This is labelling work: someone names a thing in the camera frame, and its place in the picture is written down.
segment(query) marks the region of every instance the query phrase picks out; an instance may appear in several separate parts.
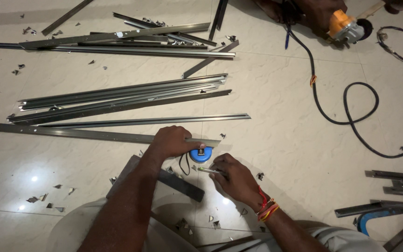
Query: bracelet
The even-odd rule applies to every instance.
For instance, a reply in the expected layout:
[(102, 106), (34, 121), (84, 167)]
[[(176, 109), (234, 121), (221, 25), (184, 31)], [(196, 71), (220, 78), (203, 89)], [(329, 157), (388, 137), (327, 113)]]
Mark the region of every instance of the bracelet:
[(269, 215), (271, 215), (274, 211), (276, 211), (279, 208), (279, 205), (277, 203), (274, 203), (271, 207), (269, 207), (265, 212), (261, 213), (257, 217), (257, 221), (264, 221), (266, 218), (268, 218)]

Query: electric cable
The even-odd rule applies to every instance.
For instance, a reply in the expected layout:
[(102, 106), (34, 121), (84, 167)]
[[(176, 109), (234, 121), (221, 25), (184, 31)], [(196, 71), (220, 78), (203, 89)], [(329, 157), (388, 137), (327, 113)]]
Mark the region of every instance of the electric cable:
[[(372, 88), (372, 86), (370, 86), (369, 84), (363, 83), (363, 82), (354, 82), (354, 83), (349, 84), (349, 85), (345, 88), (344, 93), (343, 93), (343, 104), (344, 104), (344, 110), (345, 110), (345, 112), (346, 112), (346, 116), (347, 116), (347, 118), (348, 118), (348, 120), (349, 120), (348, 122), (339, 122), (339, 121), (335, 121), (335, 120), (331, 119), (330, 117), (328, 117), (328, 116), (324, 113), (323, 109), (322, 109), (321, 106), (320, 106), (320, 102), (318, 101), (318, 97), (317, 97), (317, 95), (316, 95), (315, 64), (314, 64), (314, 62), (313, 62), (312, 53), (310, 52), (309, 48), (307, 48), (307, 47), (305, 46), (305, 44), (304, 44), (303, 42), (301, 42), (301, 40), (299, 40), (299, 38), (297, 38), (297, 37), (295, 36), (295, 34), (292, 32), (291, 25), (288, 24), (287, 22), (284, 22), (284, 23), (286, 24), (287, 31), (290, 33), (290, 35), (293, 37), (293, 39), (294, 39), (296, 42), (298, 42), (298, 43), (306, 50), (307, 54), (309, 55), (309, 59), (310, 59), (310, 68), (311, 68), (311, 72), (312, 72), (312, 77), (311, 77), (311, 79), (310, 79), (310, 86), (311, 86), (312, 91), (313, 91), (313, 99), (315, 100), (316, 107), (318, 108), (318, 110), (320, 111), (320, 113), (323, 115), (323, 117), (326, 118), (329, 122), (334, 123), (334, 124), (338, 124), (338, 125), (350, 125), (351, 128), (352, 128), (352, 131), (354, 131), (354, 134), (355, 134), (356, 137), (360, 140), (360, 142), (361, 142), (365, 147), (367, 147), (368, 150), (370, 150), (371, 152), (377, 154), (378, 156), (381, 156), (381, 157), (383, 157), (383, 158), (400, 158), (400, 157), (403, 157), (403, 153), (400, 153), (400, 154), (398, 154), (398, 155), (393, 155), (393, 156), (391, 156), (391, 155), (385, 155), (385, 154), (383, 154), (383, 153), (380, 153), (380, 152), (376, 151), (374, 148), (372, 148), (372, 147), (362, 138), (362, 136), (359, 134), (359, 132), (358, 132), (357, 129), (355, 128), (355, 123), (361, 122), (361, 121), (363, 121), (364, 119), (370, 117), (370, 116), (377, 110), (377, 107), (379, 106), (379, 95), (377, 94), (376, 90), (375, 90), (374, 88)], [(351, 117), (351, 114), (349, 113), (349, 108), (348, 108), (348, 105), (347, 105), (347, 91), (349, 90), (350, 87), (352, 87), (352, 86), (354, 86), (354, 85), (362, 85), (362, 86), (367, 87), (368, 89), (370, 89), (370, 90), (372, 91), (372, 93), (374, 94), (374, 96), (375, 96), (375, 98), (376, 98), (376, 103), (375, 103), (374, 107), (372, 108), (372, 110), (371, 110), (368, 114), (366, 114), (365, 116), (363, 116), (363, 117), (361, 117), (361, 118), (359, 118), (359, 119), (357, 119), (357, 120), (355, 120), (355, 121), (352, 120), (352, 117)]]

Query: blue object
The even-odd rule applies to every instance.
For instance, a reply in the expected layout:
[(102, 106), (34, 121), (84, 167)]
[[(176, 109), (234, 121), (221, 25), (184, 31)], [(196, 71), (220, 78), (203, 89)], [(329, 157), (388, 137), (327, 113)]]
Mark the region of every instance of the blue object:
[(206, 147), (204, 155), (199, 155), (198, 154), (198, 149), (190, 151), (189, 155), (191, 156), (191, 159), (194, 160), (194, 162), (197, 162), (197, 163), (200, 163), (200, 164), (205, 163), (212, 156), (212, 147)]

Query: metal scrap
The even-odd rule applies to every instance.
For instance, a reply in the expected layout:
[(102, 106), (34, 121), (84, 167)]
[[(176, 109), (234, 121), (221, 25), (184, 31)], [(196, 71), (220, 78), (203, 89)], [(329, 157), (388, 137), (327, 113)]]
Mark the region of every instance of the metal scrap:
[(48, 196), (47, 193), (45, 195), (40, 196), (39, 200), (44, 201), (46, 199), (46, 196)]
[(63, 32), (59, 30), (58, 32), (53, 33), (53, 36), (57, 36), (57, 35), (59, 35), (59, 34), (63, 34)]
[(225, 37), (227, 39), (229, 39), (229, 41), (231, 41), (231, 42), (234, 42), (236, 40), (236, 36), (234, 36), (234, 35), (232, 35), (232, 36), (225, 35)]
[(264, 178), (264, 173), (263, 173), (263, 172), (258, 173), (258, 174), (257, 174), (257, 178), (258, 178), (260, 181), (262, 181), (262, 179)]
[(32, 198), (26, 199), (26, 201), (29, 203), (36, 203), (38, 201), (38, 198), (35, 196), (32, 196)]
[(220, 228), (221, 228), (221, 227), (220, 227), (220, 221), (219, 221), (219, 220), (218, 220), (218, 221), (214, 221), (212, 224), (214, 225), (214, 229), (220, 229)]
[(247, 211), (247, 209), (244, 208), (244, 209), (242, 210), (242, 213), (240, 214), (240, 216), (246, 215), (246, 214), (248, 214), (248, 211)]

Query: finger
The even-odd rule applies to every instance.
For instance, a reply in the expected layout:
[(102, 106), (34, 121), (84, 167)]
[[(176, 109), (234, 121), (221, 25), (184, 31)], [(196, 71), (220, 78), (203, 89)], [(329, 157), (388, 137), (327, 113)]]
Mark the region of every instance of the finger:
[(206, 144), (204, 142), (186, 142), (187, 151), (198, 150), (206, 148)]
[(224, 176), (220, 175), (220, 174), (212, 174), (211, 173), (211, 174), (209, 174), (209, 177), (211, 179), (214, 179), (215, 181), (217, 181), (222, 188), (224, 188), (228, 184), (228, 181), (226, 180), (226, 178)]

